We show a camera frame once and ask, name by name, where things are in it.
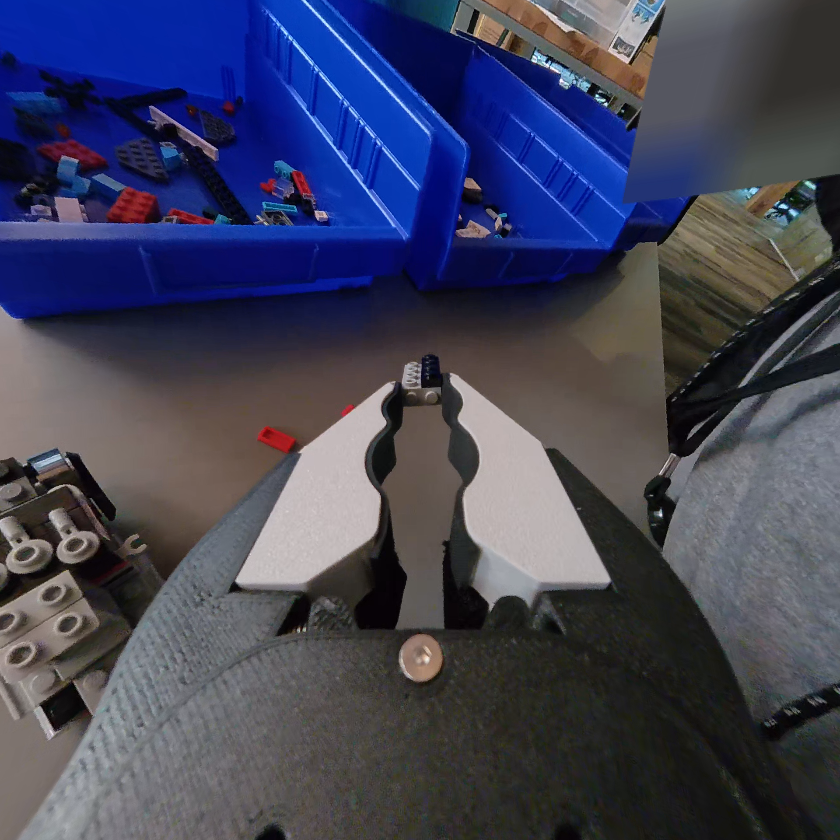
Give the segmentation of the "person's right forearm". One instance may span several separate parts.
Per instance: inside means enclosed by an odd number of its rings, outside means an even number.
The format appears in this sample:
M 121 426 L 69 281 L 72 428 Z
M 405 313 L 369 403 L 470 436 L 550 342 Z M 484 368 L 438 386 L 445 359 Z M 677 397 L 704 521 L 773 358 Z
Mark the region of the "person's right forearm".
M 839 181 L 839 174 L 814 180 L 815 207 L 821 225 L 831 239 L 833 256 L 839 251 Z

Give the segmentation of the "small blue picture card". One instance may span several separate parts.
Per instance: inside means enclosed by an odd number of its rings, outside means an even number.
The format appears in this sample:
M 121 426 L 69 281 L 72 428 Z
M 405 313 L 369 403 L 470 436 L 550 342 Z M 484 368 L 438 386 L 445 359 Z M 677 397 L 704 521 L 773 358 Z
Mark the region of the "small blue picture card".
M 665 7 L 665 1 L 632 1 L 618 25 L 608 51 L 631 63 Z

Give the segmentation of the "large blue plastic bin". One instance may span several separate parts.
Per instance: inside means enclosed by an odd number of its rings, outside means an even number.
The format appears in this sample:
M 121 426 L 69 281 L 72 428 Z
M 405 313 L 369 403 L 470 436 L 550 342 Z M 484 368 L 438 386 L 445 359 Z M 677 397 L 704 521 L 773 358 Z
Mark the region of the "large blue plastic bin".
M 109 222 L 91 184 L 83 222 L 44 221 L 2 184 L 2 307 L 18 319 L 171 302 L 365 287 L 405 270 L 441 278 L 455 246 L 469 149 L 444 117 L 467 40 L 374 2 L 2 2 L 2 140 L 40 170 L 9 92 L 90 81 L 99 103 L 63 108 L 103 174 L 152 195 L 150 211 L 230 224 Z M 207 174 L 155 183 L 117 148 L 152 130 L 150 107 L 201 132 L 186 106 L 234 128 Z

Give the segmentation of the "clear plastic drawer unit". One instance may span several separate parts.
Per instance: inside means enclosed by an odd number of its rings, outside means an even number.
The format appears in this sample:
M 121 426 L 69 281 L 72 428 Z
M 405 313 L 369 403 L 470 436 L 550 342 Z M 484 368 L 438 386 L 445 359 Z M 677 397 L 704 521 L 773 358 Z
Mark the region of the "clear plastic drawer unit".
M 601 46 L 609 46 L 630 1 L 533 1 Z

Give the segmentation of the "grey desk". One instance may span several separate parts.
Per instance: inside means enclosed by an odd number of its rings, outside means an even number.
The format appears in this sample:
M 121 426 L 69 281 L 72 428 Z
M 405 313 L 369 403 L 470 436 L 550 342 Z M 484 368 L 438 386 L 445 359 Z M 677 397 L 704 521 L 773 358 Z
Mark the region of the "grey desk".
M 78 453 L 163 576 L 283 459 L 436 354 L 640 529 L 667 456 L 658 247 L 558 284 L 371 287 L 41 320 L 2 313 L 2 458 Z

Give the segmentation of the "pile of large toy bricks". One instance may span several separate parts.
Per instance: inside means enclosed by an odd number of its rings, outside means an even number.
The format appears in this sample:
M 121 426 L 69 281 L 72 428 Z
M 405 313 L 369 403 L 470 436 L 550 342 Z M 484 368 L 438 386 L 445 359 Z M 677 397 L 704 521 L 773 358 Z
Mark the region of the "pile of large toy bricks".
M 2 52 L 2 221 L 333 225 L 299 166 L 246 150 L 222 102 L 66 79 Z

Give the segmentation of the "grey and black brick assembly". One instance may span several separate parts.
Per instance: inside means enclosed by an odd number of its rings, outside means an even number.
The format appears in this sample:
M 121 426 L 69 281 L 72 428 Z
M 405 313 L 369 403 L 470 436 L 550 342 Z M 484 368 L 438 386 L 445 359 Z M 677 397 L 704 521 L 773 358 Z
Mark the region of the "grey and black brick assembly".
M 405 406 L 435 406 L 442 398 L 444 377 L 434 353 L 407 362 L 402 372 L 402 397 Z

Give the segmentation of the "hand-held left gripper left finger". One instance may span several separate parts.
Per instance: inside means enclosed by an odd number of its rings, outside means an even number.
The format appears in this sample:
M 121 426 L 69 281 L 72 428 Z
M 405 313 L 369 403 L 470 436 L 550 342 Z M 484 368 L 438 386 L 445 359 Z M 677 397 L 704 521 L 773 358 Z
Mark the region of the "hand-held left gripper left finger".
M 235 578 L 240 590 L 349 607 L 373 593 L 390 521 L 383 484 L 402 422 L 402 388 L 388 381 L 301 450 Z

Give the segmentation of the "black grey red brick model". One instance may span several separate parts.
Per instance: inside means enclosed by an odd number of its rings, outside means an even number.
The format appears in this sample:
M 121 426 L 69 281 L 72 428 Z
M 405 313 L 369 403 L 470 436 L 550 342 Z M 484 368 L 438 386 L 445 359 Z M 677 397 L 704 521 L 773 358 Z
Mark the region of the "black grey red brick model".
M 1 461 L 1 696 L 47 740 L 91 717 L 164 578 L 77 453 Z

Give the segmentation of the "person's grey sweatshirt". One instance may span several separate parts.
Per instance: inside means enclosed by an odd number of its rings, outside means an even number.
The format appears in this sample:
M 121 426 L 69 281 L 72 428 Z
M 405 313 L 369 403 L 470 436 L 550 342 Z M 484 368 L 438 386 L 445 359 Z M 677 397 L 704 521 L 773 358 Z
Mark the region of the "person's grey sweatshirt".
M 737 407 L 680 488 L 664 554 L 762 723 L 839 677 L 838 373 Z

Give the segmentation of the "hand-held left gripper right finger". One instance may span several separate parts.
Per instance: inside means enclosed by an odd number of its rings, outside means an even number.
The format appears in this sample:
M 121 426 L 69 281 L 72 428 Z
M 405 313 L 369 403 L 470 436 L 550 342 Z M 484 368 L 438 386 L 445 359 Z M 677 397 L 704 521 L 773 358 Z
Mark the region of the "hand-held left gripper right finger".
M 542 443 L 457 374 L 444 377 L 443 416 L 460 478 L 449 537 L 456 589 L 488 607 L 607 589 L 611 577 Z

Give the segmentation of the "pile of small toy bricks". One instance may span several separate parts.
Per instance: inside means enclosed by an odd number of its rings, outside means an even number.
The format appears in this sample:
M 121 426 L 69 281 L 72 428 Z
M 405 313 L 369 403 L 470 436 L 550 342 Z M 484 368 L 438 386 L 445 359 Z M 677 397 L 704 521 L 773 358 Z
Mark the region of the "pile of small toy bricks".
M 467 176 L 455 227 L 458 238 L 507 238 L 515 232 L 509 214 L 485 197 L 478 182 Z

